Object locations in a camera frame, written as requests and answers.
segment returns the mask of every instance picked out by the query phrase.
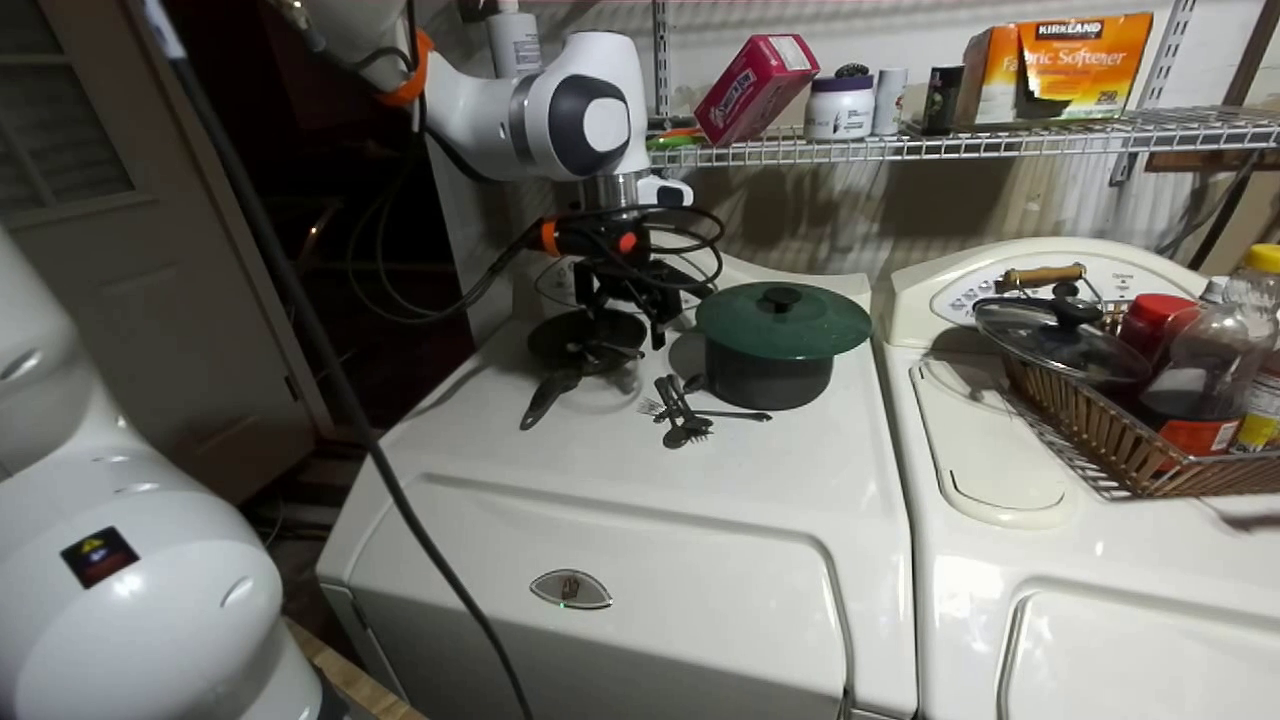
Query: tool handle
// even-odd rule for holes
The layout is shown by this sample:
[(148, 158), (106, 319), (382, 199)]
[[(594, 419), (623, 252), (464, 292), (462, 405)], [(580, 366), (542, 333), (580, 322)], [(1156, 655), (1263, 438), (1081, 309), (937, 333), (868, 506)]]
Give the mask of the tool handle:
[(1002, 278), (997, 278), (997, 292), (1010, 292), (1010, 287), (1045, 287), (1045, 284), (1077, 284), (1084, 278), (1084, 265), (1055, 265), (1055, 269), (1010, 269)]

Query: black cable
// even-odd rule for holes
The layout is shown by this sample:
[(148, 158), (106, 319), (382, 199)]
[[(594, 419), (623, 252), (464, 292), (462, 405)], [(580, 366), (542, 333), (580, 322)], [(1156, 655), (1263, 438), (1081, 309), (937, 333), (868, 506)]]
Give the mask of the black cable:
[(374, 432), (374, 422), (369, 422), (369, 416), (363, 416), (363, 405), (362, 405), (362, 394), (358, 394), (358, 389), (352, 389), (352, 380), (350, 380), (350, 372), (343, 372), (343, 363), (339, 363), (339, 357), (335, 357), (324, 322), (322, 322), (322, 310), (317, 310), (317, 305), (309, 300), (304, 278), (296, 275), (293, 260), (284, 254), (284, 245), (281, 245), (281, 235), (275, 235), (275, 224), (271, 224), (270, 208), (261, 202), (261, 194), (256, 194), (256, 189), (252, 189), (252, 175), (246, 171), (246, 163), (242, 163), (242, 155), (235, 155), (226, 122), (215, 121), (215, 111), (214, 111), (214, 102), (207, 102), (196, 71), (192, 71), (185, 60), (174, 60), (174, 67), (177, 67), (177, 75), (182, 75), (182, 84), (185, 84), (185, 93), (187, 93), (187, 100), (192, 100), (192, 109), (196, 109), (196, 116), (200, 116), (214, 148), (215, 148), (215, 155), (220, 155), (220, 163), (226, 163), (226, 171), (229, 171), (229, 180), (233, 180), (233, 191), (235, 191), (235, 199), (242, 199), (242, 208), (246, 208), (246, 219), (252, 224), (252, 231), (256, 231), (256, 240), (261, 240), (261, 252), (266, 252), (266, 260), (270, 260), (275, 284), (284, 284), (284, 294), (287, 294), (302, 326), (309, 333), (309, 338), (314, 338), (314, 348), (317, 348), (317, 357), (322, 357), (322, 363), (324, 363), (324, 372), (330, 372), (330, 380), (334, 380), (334, 389), (335, 389), (339, 413), (350, 416), (350, 422), (352, 422), (352, 432), (358, 432), (358, 444), (369, 451), (374, 466), (382, 473), (382, 478), (383, 478), (397, 513), (404, 516), (410, 534), (427, 550), (427, 560), (436, 565), (436, 570), (444, 576), (444, 584), (452, 589), (452, 597), (455, 597), (455, 598), (467, 607), (467, 616), (479, 624), (485, 641), (494, 643), (497, 661), (504, 665), (504, 676), (507, 676), (512, 690), (517, 690), (517, 705), (522, 705), (522, 716), (532, 720), (532, 709), (529, 709), (529, 694), (525, 694), (525, 682), (522, 682), (522, 676), (517, 676), (517, 665), (512, 665), (507, 648), (501, 643), (497, 626), (494, 626), (487, 616), (479, 612), (475, 597), (464, 589), (464, 580), (462, 580), (462, 576), (452, 570), (452, 565), (444, 560), (444, 550), (441, 550), (441, 545), (432, 541), (432, 532), (425, 529), (425, 520), (411, 513), (411, 504), (410, 504), (410, 497), (404, 497), (404, 482), (400, 482), (400, 475), (397, 475), (397, 466), (393, 466), (382, 436)]

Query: white dryer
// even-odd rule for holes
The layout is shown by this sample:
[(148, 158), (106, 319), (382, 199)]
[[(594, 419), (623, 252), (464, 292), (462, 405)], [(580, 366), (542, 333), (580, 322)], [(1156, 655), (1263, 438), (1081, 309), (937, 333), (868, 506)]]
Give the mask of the white dryer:
[[(782, 272), (730, 265), (725, 284)], [(868, 305), (864, 275), (794, 275)], [(504, 322), (383, 448), (550, 720), (751, 720), (917, 709), (911, 548), (873, 343), (772, 419), (714, 416), (663, 448), (636, 391), (580, 382), (522, 432), (532, 322)], [(732, 413), (696, 391), (688, 405)], [(362, 661), (432, 720), (517, 700), (382, 475), (362, 473), (322, 557)]]
[(1112, 240), (1011, 240), (878, 287), (917, 541), (922, 716), (1277, 716), (1280, 497), (1124, 501), (991, 389), (971, 300), (1006, 269), (1084, 265), (1107, 300), (1200, 292)]

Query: red item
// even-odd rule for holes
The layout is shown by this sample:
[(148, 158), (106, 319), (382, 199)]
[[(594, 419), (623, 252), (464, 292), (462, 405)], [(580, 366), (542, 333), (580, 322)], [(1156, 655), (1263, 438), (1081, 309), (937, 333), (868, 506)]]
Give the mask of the red item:
[(1196, 317), (1194, 294), (1140, 292), (1120, 322), (1120, 338), (1161, 357), (1161, 348)]
[(691, 116), (708, 142), (748, 141), (763, 130), (813, 75), (815, 57), (805, 35), (748, 35)]

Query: green pot lid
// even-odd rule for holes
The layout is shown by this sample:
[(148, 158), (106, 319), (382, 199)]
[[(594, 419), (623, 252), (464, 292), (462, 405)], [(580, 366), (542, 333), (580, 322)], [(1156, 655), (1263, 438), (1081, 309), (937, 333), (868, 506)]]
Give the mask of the green pot lid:
[(873, 335), (873, 317), (813, 284), (738, 284), (696, 309), (708, 338), (762, 360), (833, 360)]

